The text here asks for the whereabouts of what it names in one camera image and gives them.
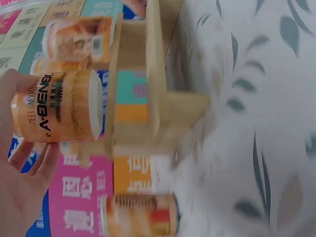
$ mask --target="can lid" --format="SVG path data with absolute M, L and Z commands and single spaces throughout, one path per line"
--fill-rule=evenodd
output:
M 36 67 L 36 64 L 38 63 L 38 61 L 40 60 L 41 58 L 36 58 L 33 60 L 33 63 L 31 65 L 31 68 L 30 68 L 30 74 L 31 75 L 34 75 L 35 74 L 35 67 Z
M 109 230 L 108 230 L 108 215 L 107 215 L 107 195 L 103 195 L 101 197 L 101 223 L 102 223 L 102 232 L 105 234 L 105 236 L 109 236 Z
M 49 31 L 52 25 L 56 22 L 56 20 L 53 20 L 49 22 L 45 28 L 42 40 L 41 40 L 41 47 L 43 51 L 43 55 L 45 57 L 49 57 L 49 52 L 48 52 L 48 42 L 49 42 Z

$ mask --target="patterned fabric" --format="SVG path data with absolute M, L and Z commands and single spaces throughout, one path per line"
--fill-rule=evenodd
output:
M 316 236 L 315 22 L 315 0 L 185 0 L 168 86 L 212 105 L 175 167 L 154 161 L 180 237 Z

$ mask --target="wooden stand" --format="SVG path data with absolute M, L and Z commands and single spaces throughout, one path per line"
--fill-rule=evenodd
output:
M 183 0 L 148 0 L 145 21 L 118 16 L 111 50 L 103 142 L 82 143 L 79 160 L 91 155 L 150 155 L 175 150 L 209 107 L 203 93 L 169 92 L 165 56 Z M 149 121 L 115 123 L 118 71 L 146 71 Z

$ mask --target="leaf pattern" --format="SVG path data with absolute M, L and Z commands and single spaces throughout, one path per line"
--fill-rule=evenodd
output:
M 290 225 L 297 217 L 303 203 L 301 183 L 297 175 L 285 185 L 277 209 L 277 229 Z
M 263 183 L 262 183 L 261 173 L 260 173 L 259 159 L 258 159 L 258 153 L 257 153 L 256 133 L 255 133 L 254 139 L 253 139 L 252 160 L 253 160 L 253 171 L 255 174 L 257 187 L 259 189 L 259 194 L 261 197 L 262 205 L 263 205 L 263 208 L 266 210 L 267 209 L 266 197 L 265 197 L 265 193 L 263 190 Z
M 261 71 L 264 75 L 266 74 L 266 71 L 264 69 L 264 67 L 262 66 L 262 64 L 260 62 L 257 62 L 257 61 L 247 61 L 245 63 L 246 66 L 251 66 L 251 67 L 255 67 L 257 68 L 259 71 Z
M 246 48 L 246 53 L 248 53 L 253 47 L 259 47 L 264 45 L 269 41 L 267 36 L 257 36 Z
M 204 15 L 201 16 L 201 17 L 198 19 L 198 21 L 197 21 L 197 28 L 198 28 L 198 25 L 199 25 L 199 23 L 201 22 L 201 20 L 203 20 L 203 18 L 204 18 Z
M 262 7 L 264 2 L 265 2 L 265 0 L 257 0 L 257 6 L 256 6 L 255 15 L 257 15 L 258 11 L 260 10 L 260 8 Z
M 298 56 L 299 31 L 295 21 L 283 16 L 280 24 L 280 34 L 282 39 L 292 48 L 296 56 Z
M 256 92 L 256 88 L 245 78 L 238 78 L 233 83 L 233 87 L 241 87 L 247 92 Z
M 209 13 L 209 14 L 204 14 L 203 16 L 201 16 L 197 21 L 197 29 L 198 29 L 199 23 L 201 23 L 201 26 L 203 26 L 211 15 L 212 14 Z
M 310 31 L 310 29 L 307 28 L 307 26 L 304 24 L 304 22 L 302 21 L 302 19 L 300 18 L 300 16 L 297 14 L 294 6 L 293 6 L 293 3 L 292 3 L 292 0 L 287 0 L 287 3 L 288 3 L 288 6 L 291 10 L 291 13 L 293 15 L 293 18 L 296 22 L 296 24 L 303 30 L 305 31 L 306 33 L 310 34 L 310 35 L 313 35 L 313 33 Z
M 296 0 L 296 2 L 303 10 L 311 12 L 310 8 L 308 7 L 307 0 Z
M 305 143 L 306 155 L 309 158 L 316 158 L 316 135 L 311 135 Z
M 263 177 L 265 179 L 265 189 L 266 189 L 266 215 L 268 220 L 270 221 L 270 213 L 271 213 L 271 187 L 270 187 L 270 179 L 267 171 L 265 157 L 263 152 L 261 151 L 262 156 L 262 167 L 263 167 Z
M 238 41 L 233 34 L 232 34 L 232 47 L 233 47 L 233 60 L 234 60 L 233 70 L 234 70 L 237 56 L 238 56 Z
M 222 18 L 222 8 L 221 8 L 221 4 L 219 3 L 219 0 L 216 0 L 216 7 L 217 7 L 219 15 Z
M 226 102 L 226 105 L 233 109 L 235 112 L 242 112 L 245 107 L 237 98 L 230 98 Z
M 316 234 L 316 218 L 306 222 L 298 231 L 295 232 L 293 237 L 314 237 Z
M 206 23 L 206 21 L 208 20 L 208 18 L 209 18 L 210 16 L 211 16 L 211 14 L 209 14 L 209 15 L 207 15 L 207 16 L 204 17 L 204 19 L 202 20 L 201 26 Z
M 247 218 L 262 220 L 260 211 L 248 200 L 241 200 L 237 202 L 234 205 L 234 210 Z

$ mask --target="orange can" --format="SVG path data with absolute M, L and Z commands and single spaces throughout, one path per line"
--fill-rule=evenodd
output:
M 179 210 L 174 195 L 116 194 L 103 196 L 101 206 L 106 236 L 175 236 L 179 228 Z
M 14 134 L 26 141 L 94 141 L 103 125 L 101 81 L 94 70 L 37 75 L 11 110 Z
M 82 61 L 53 61 L 50 58 L 40 57 L 33 61 L 30 69 L 31 75 L 54 73 L 54 72 L 70 72 L 80 71 L 91 68 L 88 59 Z
M 56 19 L 45 29 L 43 54 L 52 60 L 109 63 L 114 26 L 110 16 Z

